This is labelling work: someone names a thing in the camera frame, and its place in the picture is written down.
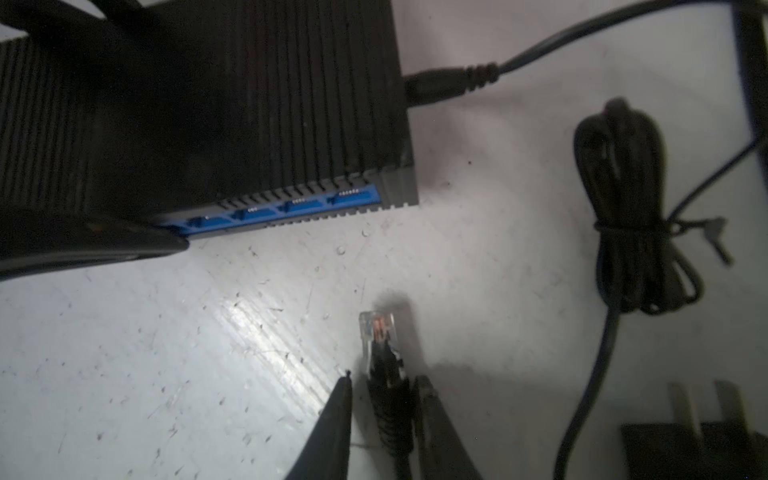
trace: black cable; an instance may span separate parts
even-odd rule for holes
[[[730,3],[733,5],[742,5],[745,9],[755,10],[757,12],[762,12],[763,14],[768,13],[768,6],[765,6],[757,0],[647,0],[645,2],[638,2],[626,7],[617,8],[616,10],[612,10],[568,27],[551,37],[546,38],[544,41],[540,41],[510,60],[507,60],[499,66],[499,71],[501,74],[515,71],[518,68],[528,65],[532,61],[536,61],[539,58],[552,53],[560,47],[572,43],[573,41],[605,30],[606,28],[619,25],[620,23],[632,20],[633,18],[658,12],[660,10],[666,10],[667,8],[698,3]]]
[[[596,277],[608,314],[587,388],[558,450],[555,480],[565,478],[576,439],[598,397],[611,361],[620,314],[641,309],[658,315],[693,303],[701,296],[703,283],[671,242],[679,233],[673,233],[673,228],[683,226],[684,233],[690,227],[702,227],[706,232],[710,224],[719,220],[684,222],[680,213],[765,143],[765,137],[750,142],[692,190],[664,220],[664,146],[654,122],[617,99],[608,102],[604,113],[579,124],[574,154],[598,218],[595,228],[601,233],[601,244]],[[676,267],[690,281],[692,295],[686,293]]]
[[[489,63],[467,68],[436,68],[405,76],[409,107],[432,104],[474,91],[496,82],[500,75],[523,68],[553,51],[606,28],[667,8],[701,3],[729,3],[747,11],[768,14],[768,5],[758,0],[646,0],[598,15],[562,30],[501,65]]]
[[[681,200],[680,203],[674,208],[674,210],[672,210],[672,213],[670,214],[667,222],[674,223],[676,220],[678,220],[678,218],[680,217],[680,214],[683,213],[683,210],[685,210],[688,207],[688,205],[693,203],[693,201],[696,200],[699,197],[699,195],[702,194],[702,192],[704,192],[707,188],[711,187],[712,184],[714,184],[716,181],[722,178],[723,175],[730,172],[742,160],[744,160],[747,156],[749,156],[749,154],[765,146],[766,146],[765,137],[760,137],[752,140],[750,144],[744,147],[742,151],[736,154],[735,157],[728,160],[722,167],[718,168],[716,172],[711,174],[705,181],[701,182],[701,184],[698,187],[694,188],[688,195],[686,195],[685,198]]]
[[[395,480],[412,480],[411,464],[408,456],[398,456],[394,458],[395,462]]]

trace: white table surface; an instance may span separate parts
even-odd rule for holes
[[[624,2],[394,3],[411,73],[502,61]],[[282,478],[337,378],[360,371],[357,315],[373,308],[399,312],[407,367],[430,375],[488,480],[549,477],[605,313],[574,129],[618,95],[655,118],[670,206],[750,138],[733,49],[723,6],[653,15],[409,112],[417,207],[0,283],[0,478]],[[623,478],[619,426],[670,421],[672,380],[705,420],[720,417],[712,381],[738,383],[768,431],[756,161],[687,216],[718,215],[737,263],[698,232],[677,241],[705,297],[624,317],[569,478]],[[391,478],[358,390],[349,478]]]

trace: scratched white surface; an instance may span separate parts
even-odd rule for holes
[[[406,73],[502,60],[619,5],[395,0]],[[0,283],[0,478],[282,478],[338,376],[357,314],[404,312],[478,469],[546,478],[594,359],[598,236],[574,168],[578,122],[627,96],[660,125],[667,204],[748,140],[724,7],[678,9],[572,45],[495,86],[409,114],[421,205],[192,243],[162,260]],[[766,189],[748,161],[690,209],[730,219],[696,306],[625,317],[569,478],[623,478],[618,427],[670,420],[666,382],[717,419],[743,388],[768,431]],[[350,478],[391,478],[364,393]]]

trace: blue port panel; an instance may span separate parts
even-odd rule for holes
[[[160,227],[171,228],[181,235],[190,236],[198,233],[282,220],[284,218],[324,214],[325,212],[344,208],[364,207],[365,205],[373,205],[380,202],[381,197],[376,186],[366,185],[362,188],[353,188],[334,194],[313,195],[298,200],[278,201],[242,210],[222,212],[221,214],[209,215],[208,217],[176,220],[163,223]]]

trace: black cord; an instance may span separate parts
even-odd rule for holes
[[[602,15],[598,15],[597,17],[590,18],[585,22],[568,27],[551,37],[546,38],[544,41],[540,41],[510,60],[507,60],[499,66],[499,71],[501,74],[515,71],[552,53],[560,47],[572,43],[573,41],[605,30],[606,28],[619,25],[620,23],[632,20],[633,18],[666,10],[667,8],[700,3],[730,3],[733,5],[741,5],[742,8],[747,10],[754,10],[762,12],[763,14],[768,13],[768,6],[765,6],[757,0],[647,0],[623,8],[617,8],[616,10],[612,10]]]
[[[595,228],[601,233],[601,242],[596,277],[608,313],[587,388],[558,450],[555,480],[565,478],[576,439],[598,397],[611,361],[620,314],[641,309],[658,315],[701,297],[703,282],[671,239],[691,227],[704,228],[706,236],[707,228],[720,219],[685,222],[680,214],[765,143],[765,137],[752,141],[688,194],[664,220],[664,146],[654,122],[617,99],[608,102],[602,114],[579,124],[574,154],[598,218]],[[675,226],[681,227],[677,233],[673,233]],[[686,293],[677,267],[690,281],[693,294]]]
[[[500,75],[523,68],[553,51],[606,28],[667,8],[701,3],[729,3],[747,11],[768,14],[768,5],[758,0],[646,0],[598,15],[562,30],[501,65],[489,63],[467,68],[436,68],[403,78],[409,107],[433,104],[496,82]]]
[[[395,480],[412,480],[411,464],[408,460],[408,456],[398,456],[394,458],[395,461]]]

